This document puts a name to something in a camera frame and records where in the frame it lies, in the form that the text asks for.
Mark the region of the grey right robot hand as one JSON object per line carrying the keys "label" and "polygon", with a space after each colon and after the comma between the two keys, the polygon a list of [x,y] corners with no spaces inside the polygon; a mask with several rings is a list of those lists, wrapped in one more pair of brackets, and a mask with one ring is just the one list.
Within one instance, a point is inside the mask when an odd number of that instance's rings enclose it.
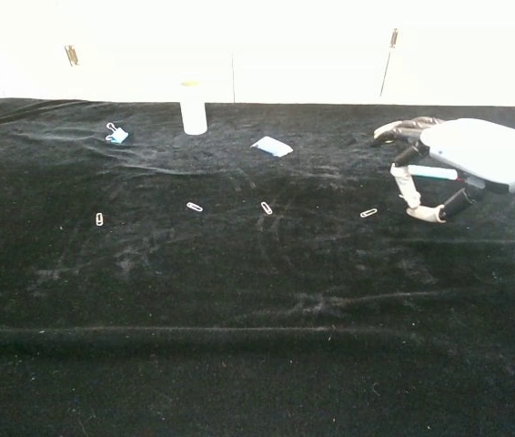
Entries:
{"label": "grey right robot hand", "polygon": [[[477,118],[415,117],[379,127],[373,138],[376,145],[409,143],[394,159],[390,174],[408,205],[407,214],[415,219],[444,223],[487,192],[515,194],[515,128]],[[409,170],[414,159],[424,157],[452,166],[465,180],[464,188],[436,207],[421,203]]]}

